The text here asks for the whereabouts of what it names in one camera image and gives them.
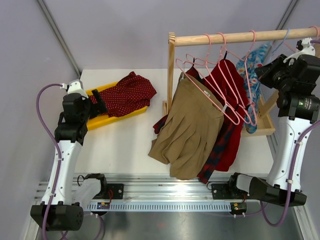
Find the dark red polka-dot skirt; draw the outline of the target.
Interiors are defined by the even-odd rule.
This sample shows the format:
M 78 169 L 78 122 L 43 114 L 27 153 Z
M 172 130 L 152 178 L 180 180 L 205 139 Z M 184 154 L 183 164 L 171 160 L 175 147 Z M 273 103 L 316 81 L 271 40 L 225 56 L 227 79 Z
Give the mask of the dark red polka-dot skirt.
M 123 117 L 146 106 L 157 94 L 151 82 L 135 72 L 130 72 L 113 87 L 99 92 L 105 102 L 108 117 Z

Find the light blue wire hanger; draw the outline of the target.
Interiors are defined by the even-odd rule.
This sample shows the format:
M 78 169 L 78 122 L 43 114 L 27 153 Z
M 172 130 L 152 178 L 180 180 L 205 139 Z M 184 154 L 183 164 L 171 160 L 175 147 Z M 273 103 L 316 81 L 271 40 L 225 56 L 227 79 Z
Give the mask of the light blue wire hanger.
M 279 47 L 280 47 L 282 44 L 285 43 L 285 41 L 287 40 L 287 38 L 288 38 L 288 36 L 289 36 L 289 34 L 290 34 L 290 31 L 291 31 L 291 29 L 288 28 L 288 29 L 287 29 L 287 32 L 286 32 L 286 34 L 285 34 L 285 36 L 284 36 L 284 38 L 282 39 L 282 41 L 281 41 L 275 48 L 272 49 L 272 51 L 271 51 L 271 55 L 272 55 L 272 56 L 276 53 L 276 51 L 279 49 Z

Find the blue floral skirt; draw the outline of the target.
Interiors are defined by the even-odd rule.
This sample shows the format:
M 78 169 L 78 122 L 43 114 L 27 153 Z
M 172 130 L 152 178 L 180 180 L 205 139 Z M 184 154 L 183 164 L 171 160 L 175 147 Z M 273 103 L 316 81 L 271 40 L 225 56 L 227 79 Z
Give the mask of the blue floral skirt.
M 258 80 L 257 74 L 255 73 L 255 69 L 263 66 L 263 63 L 265 61 L 266 54 L 269 48 L 270 48 L 270 44 L 264 43 L 259 47 L 257 47 L 256 49 L 252 50 L 247 59 L 247 69 L 249 74 L 250 89 L 252 92 L 252 100 L 255 103 L 256 114 L 258 113 L 258 110 L 259 110 L 258 102 L 260 99 L 261 90 L 260 90 L 260 81 Z M 244 79 L 243 86 L 246 91 L 247 99 L 249 100 L 250 96 L 249 96 L 248 85 L 246 80 L 244 62 L 239 60 L 235 67 L 239 75 Z M 251 115 L 251 118 L 254 119 L 251 108 L 248 110 L 248 112 Z M 249 121 L 249 118 L 247 115 L 245 115 L 245 121 Z M 256 126 L 244 123 L 244 127 L 249 134 L 254 134 L 258 129 L 258 123 Z

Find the pink hanger of polka-dot skirt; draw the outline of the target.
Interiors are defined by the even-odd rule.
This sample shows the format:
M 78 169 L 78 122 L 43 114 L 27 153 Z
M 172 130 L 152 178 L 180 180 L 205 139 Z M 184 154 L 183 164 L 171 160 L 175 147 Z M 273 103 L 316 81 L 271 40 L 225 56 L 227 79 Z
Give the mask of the pink hanger of polka-dot skirt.
M 315 25 L 310 26 L 309 28 L 310 28 L 310 29 L 315 29 L 315 31 L 316 31 L 315 40 L 318 41 L 318 40 L 320 39 L 320 28 L 319 28 L 318 26 L 315 26 Z M 288 47 L 292 52 L 295 53 L 295 52 L 297 51 L 297 49 L 296 49 L 296 48 L 293 48 L 288 42 L 285 41 L 284 44 L 285 44 L 285 46 Z

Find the pink hanger of red skirt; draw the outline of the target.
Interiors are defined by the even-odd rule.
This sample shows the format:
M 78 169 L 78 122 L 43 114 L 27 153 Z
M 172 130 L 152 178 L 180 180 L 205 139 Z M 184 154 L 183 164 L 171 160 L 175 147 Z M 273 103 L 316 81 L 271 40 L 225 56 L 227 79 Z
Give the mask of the pink hanger of red skirt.
M 248 115 L 249 121 L 245 120 L 244 122 L 246 124 L 251 124 L 252 126 L 256 126 L 257 125 L 257 114 L 255 111 L 255 103 L 253 102 L 253 95 L 252 95 L 252 91 L 251 91 L 251 87 L 250 87 L 250 78 L 249 78 L 247 61 L 248 61 L 249 54 L 251 53 L 251 50 L 256 42 L 257 37 L 256 37 L 256 32 L 254 30 L 250 30 L 250 32 L 253 34 L 253 39 L 252 39 L 252 44 L 251 44 L 249 50 L 247 51 L 246 55 L 242 58 L 238 57 L 233 52 L 232 52 L 232 55 L 244 63 L 245 77 L 246 77 L 247 88 L 248 88 L 248 92 L 249 92 L 248 105 L 245 108 L 245 112 Z M 249 112 L 248 112 L 249 109 L 252 110 L 252 114 L 254 116 L 254 119 L 252 119 L 252 116 L 249 114 Z

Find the plain red skirt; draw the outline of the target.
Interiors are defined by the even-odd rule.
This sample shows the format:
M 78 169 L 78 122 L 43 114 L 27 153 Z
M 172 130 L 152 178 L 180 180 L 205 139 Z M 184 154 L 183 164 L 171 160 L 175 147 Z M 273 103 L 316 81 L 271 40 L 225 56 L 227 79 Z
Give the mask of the plain red skirt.
M 235 65 L 228 59 L 224 59 L 226 64 L 228 65 L 231 74 L 233 75 L 235 84 L 240 92 L 242 101 L 244 104 L 247 106 L 248 105 L 248 98 L 247 98 L 247 93 L 244 88 L 244 79 L 240 76 L 240 74 L 237 72 Z M 222 81 L 223 77 L 220 74 L 220 71 L 217 67 L 214 67 L 214 69 L 211 71 L 211 74 L 216 78 L 217 83 L 220 85 L 222 88 L 222 91 L 226 93 L 228 96 L 227 101 L 230 102 L 231 105 L 236 105 L 237 103 L 233 101 L 233 94 L 229 87 Z M 203 83 L 205 87 L 207 87 L 216 97 L 216 99 L 222 104 L 225 105 L 225 102 L 221 97 L 215 92 L 203 79 Z M 230 166 L 234 163 L 239 145 L 240 145 L 240 140 L 241 140 L 241 132 L 243 129 L 244 122 L 241 120 L 239 125 L 233 124 L 229 118 L 227 118 L 224 115 L 224 121 L 222 128 L 219 132 L 219 137 L 217 138 L 220 140 L 222 137 L 226 136 L 227 138 L 224 141 L 224 147 L 222 148 L 222 153 L 221 156 L 219 157 L 216 170 L 220 172 L 227 172 L 230 168 Z

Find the pink hanger of plaid skirt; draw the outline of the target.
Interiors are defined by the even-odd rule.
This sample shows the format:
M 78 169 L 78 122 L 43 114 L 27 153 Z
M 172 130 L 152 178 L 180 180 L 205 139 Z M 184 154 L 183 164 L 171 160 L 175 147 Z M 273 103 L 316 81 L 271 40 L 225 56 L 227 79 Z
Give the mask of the pink hanger of plaid skirt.
M 243 99 L 240 95 L 239 89 L 237 88 L 234 76 L 230 72 L 230 68 L 228 67 L 227 63 L 225 60 L 223 60 L 223 54 L 227 53 L 226 45 L 226 37 L 223 33 L 218 32 L 215 34 L 215 36 L 221 36 L 222 37 L 222 46 L 220 47 L 220 54 L 216 62 L 210 62 L 208 61 L 210 51 L 211 51 L 211 46 L 213 44 L 212 41 L 212 35 L 209 35 L 207 33 L 204 34 L 208 38 L 208 49 L 207 49 L 207 54 L 205 59 L 198 58 L 196 57 L 194 59 L 194 62 L 189 61 L 189 58 L 192 57 L 191 54 L 187 53 L 185 55 L 185 61 L 183 61 L 183 64 L 191 64 L 194 67 L 196 66 L 204 66 L 206 70 L 209 70 L 208 65 L 215 65 L 216 68 L 218 68 L 221 76 L 222 76 L 222 82 L 224 82 L 228 88 L 231 90 L 234 98 L 233 101 L 236 102 L 236 105 L 232 105 L 228 99 L 227 99 L 227 93 L 222 91 L 222 88 L 217 82 L 217 78 L 212 75 L 211 71 L 208 71 L 209 73 L 209 80 L 208 78 L 204 78 L 205 82 L 220 96 L 222 100 L 224 100 L 224 106 L 223 108 L 220 108 L 219 110 L 227 117 L 229 120 L 235 124 L 239 125 L 240 121 L 245 122 L 245 115 L 246 114 L 246 105 L 243 102 Z

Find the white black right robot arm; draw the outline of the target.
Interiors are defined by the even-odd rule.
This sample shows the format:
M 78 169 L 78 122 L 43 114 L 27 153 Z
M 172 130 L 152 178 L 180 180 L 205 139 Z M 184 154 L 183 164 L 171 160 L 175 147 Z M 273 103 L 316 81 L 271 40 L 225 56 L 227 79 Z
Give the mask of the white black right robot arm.
M 233 174 L 227 185 L 232 198 L 246 194 L 250 199 L 290 207 L 303 206 L 300 173 L 310 131 L 318 122 L 320 100 L 312 94 L 320 76 L 320 59 L 310 54 L 281 54 L 254 71 L 268 88 L 278 90 L 280 143 L 267 179 Z

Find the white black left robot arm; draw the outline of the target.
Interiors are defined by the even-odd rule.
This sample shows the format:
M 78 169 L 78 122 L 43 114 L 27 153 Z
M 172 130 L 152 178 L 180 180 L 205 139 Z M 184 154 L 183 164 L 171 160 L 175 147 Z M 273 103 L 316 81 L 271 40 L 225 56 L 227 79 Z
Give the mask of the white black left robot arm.
M 55 146 L 54 162 L 45 194 L 39 205 L 32 205 L 30 216 L 44 232 L 77 231 L 84 208 L 93 199 L 108 195 L 106 177 L 91 173 L 76 192 L 72 178 L 88 132 L 87 123 L 97 111 L 85 91 L 68 91 L 62 101 L 57 128 L 50 137 Z

